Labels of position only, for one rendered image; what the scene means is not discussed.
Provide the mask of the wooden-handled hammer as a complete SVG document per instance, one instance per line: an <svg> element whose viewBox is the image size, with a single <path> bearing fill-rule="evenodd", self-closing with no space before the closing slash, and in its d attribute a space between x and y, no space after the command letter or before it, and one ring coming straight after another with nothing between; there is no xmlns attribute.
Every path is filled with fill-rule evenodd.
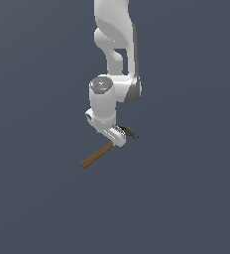
<svg viewBox="0 0 230 254"><path fill-rule="evenodd" d="M137 140L139 136L134 132L133 129L131 129L128 126L115 126L115 131L120 131L123 135L123 138L126 139L127 137L132 137L134 140ZM115 143L113 141L110 141L108 144L97 150L93 155L91 155L89 158L85 159L80 163L80 165L86 169L89 165L91 165L94 161L99 159L101 156L103 156L106 152L108 152Z"/></svg>

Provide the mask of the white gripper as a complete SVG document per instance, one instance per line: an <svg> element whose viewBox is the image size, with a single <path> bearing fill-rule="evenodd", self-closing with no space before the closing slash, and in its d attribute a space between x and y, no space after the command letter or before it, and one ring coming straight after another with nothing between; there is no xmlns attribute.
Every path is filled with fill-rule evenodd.
<svg viewBox="0 0 230 254"><path fill-rule="evenodd" d="M97 121L93 110L85 112L87 122L99 133L108 138L114 146L123 147L126 143L126 133L116 125L116 118L108 122Z"/></svg>

